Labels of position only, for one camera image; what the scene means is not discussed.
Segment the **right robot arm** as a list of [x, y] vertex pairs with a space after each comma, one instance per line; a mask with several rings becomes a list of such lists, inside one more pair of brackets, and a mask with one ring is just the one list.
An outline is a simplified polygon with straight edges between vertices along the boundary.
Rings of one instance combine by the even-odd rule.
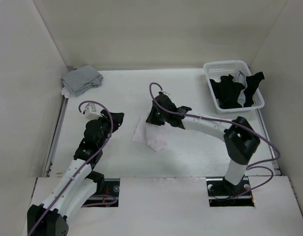
[[249, 132], [252, 127], [245, 118], [237, 117], [235, 120], [227, 120], [225, 124], [216, 118], [202, 119], [193, 113], [190, 107], [177, 107], [163, 93], [152, 102], [146, 123], [158, 126], [169, 124], [183, 130], [198, 131], [223, 141], [230, 163], [221, 187], [229, 195], [234, 195], [240, 190], [248, 163], [260, 144], [260, 138]]

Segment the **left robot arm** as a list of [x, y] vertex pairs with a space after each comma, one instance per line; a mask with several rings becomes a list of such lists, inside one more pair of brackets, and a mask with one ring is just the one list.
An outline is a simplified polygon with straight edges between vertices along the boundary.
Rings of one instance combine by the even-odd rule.
[[70, 166], [51, 194], [27, 212], [29, 236], [65, 236], [69, 223], [92, 195], [104, 192], [104, 175], [94, 171], [103, 148], [122, 125], [124, 113], [102, 110], [87, 122]]

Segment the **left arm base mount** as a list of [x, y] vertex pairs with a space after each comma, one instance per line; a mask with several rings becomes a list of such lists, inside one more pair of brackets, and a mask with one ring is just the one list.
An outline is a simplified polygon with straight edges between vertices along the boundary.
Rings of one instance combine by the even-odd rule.
[[90, 198], [93, 203], [115, 203], [105, 207], [118, 207], [120, 194], [120, 179], [109, 178], [105, 179], [103, 187]]

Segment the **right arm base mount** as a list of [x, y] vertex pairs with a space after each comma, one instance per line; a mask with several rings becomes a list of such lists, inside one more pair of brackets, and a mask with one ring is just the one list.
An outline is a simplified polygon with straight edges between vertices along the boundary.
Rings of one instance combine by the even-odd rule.
[[223, 178], [206, 179], [209, 205], [211, 207], [254, 207], [254, 200], [247, 178], [243, 178], [240, 183], [233, 186]]

